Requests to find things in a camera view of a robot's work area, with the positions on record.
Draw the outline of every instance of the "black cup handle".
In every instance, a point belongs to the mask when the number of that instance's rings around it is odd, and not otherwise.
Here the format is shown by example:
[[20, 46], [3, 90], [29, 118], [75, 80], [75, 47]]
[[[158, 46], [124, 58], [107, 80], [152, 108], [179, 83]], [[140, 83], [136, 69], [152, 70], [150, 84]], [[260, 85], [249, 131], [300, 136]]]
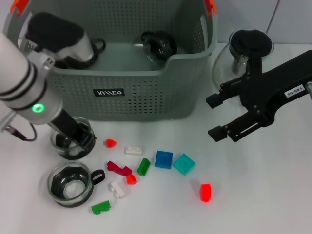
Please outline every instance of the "black cup handle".
[[93, 185], [96, 185], [100, 182], [102, 182], [105, 179], [105, 173], [103, 170], [96, 170], [94, 172], [91, 173], [91, 179], [92, 179], [92, 183]]
[[[96, 46], [97, 42], [102, 42], [103, 45], [102, 45], [101, 48], [97, 48], [97, 46]], [[93, 44], [93, 47], [96, 48], [94, 53], [97, 54], [97, 55], [102, 53], [104, 51], [105, 47], [106, 47], [106, 42], [102, 38], [93, 39], [92, 40], [92, 44]]]

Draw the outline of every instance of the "cyan block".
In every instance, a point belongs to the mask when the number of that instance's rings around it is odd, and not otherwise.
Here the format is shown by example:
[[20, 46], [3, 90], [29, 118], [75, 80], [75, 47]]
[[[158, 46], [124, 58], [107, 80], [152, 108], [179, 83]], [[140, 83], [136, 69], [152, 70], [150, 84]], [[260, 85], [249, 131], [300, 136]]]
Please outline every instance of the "cyan block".
[[195, 165], [196, 163], [186, 154], [182, 154], [181, 157], [174, 162], [174, 167], [184, 175], [190, 172]]
[[172, 158], [173, 153], [157, 150], [155, 166], [170, 169], [172, 165]]

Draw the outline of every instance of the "perforated basket wall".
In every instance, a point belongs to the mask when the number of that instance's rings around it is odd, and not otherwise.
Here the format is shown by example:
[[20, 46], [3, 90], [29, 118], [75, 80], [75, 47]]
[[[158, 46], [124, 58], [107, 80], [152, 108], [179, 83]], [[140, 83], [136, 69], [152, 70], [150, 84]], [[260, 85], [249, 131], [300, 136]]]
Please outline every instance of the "perforated basket wall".
[[[31, 7], [26, 10], [51, 12], [78, 23], [91, 38], [104, 37], [106, 41], [133, 43], [144, 31], [166, 31], [188, 52], [171, 56], [159, 71], [53, 68], [48, 83], [62, 95], [64, 108], [71, 115], [91, 120], [152, 121], [185, 117], [193, 110], [207, 58], [216, 44], [217, 16], [208, 17], [203, 0], [44, 2], [32, 0]], [[11, 17], [9, 28], [21, 24], [14, 15]], [[31, 51], [33, 46], [24, 41], [21, 49]], [[96, 97], [93, 92], [94, 89], [119, 88], [124, 90], [125, 96]]]

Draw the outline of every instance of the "white table surface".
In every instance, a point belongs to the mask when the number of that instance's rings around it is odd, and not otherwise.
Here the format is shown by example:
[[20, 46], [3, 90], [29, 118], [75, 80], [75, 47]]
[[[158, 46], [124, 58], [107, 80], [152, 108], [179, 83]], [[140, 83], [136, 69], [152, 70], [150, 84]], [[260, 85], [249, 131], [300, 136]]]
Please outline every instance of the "white table surface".
[[[223, 44], [214, 51], [209, 65]], [[270, 70], [312, 49], [312, 45], [275, 45], [264, 62]], [[138, 184], [125, 185], [127, 196], [117, 202], [107, 189], [123, 177], [105, 168], [106, 179], [82, 206], [68, 209], [56, 204], [46, 188], [48, 173], [65, 162], [49, 141], [50, 127], [37, 126], [36, 142], [22, 142], [0, 134], [1, 234], [306, 234], [312, 219], [312, 103], [304, 96], [282, 107], [275, 123], [233, 143], [215, 143], [207, 131], [224, 125], [243, 111], [225, 102], [211, 109], [205, 98], [214, 91], [210, 76], [193, 113], [185, 119], [159, 122], [91, 122], [98, 138], [82, 162], [91, 170], [104, 169], [109, 160], [136, 171], [142, 158], [127, 156], [124, 146], [144, 147], [152, 161]], [[0, 115], [8, 109], [0, 104]], [[13, 125], [32, 136], [28, 123], [18, 117]], [[117, 147], [102, 145], [115, 139]], [[196, 161], [183, 176], [174, 167], [154, 167], [156, 150], [186, 153]], [[199, 199], [201, 183], [211, 183], [209, 203]], [[93, 215], [91, 206], [110, 200], [110, 211]]]

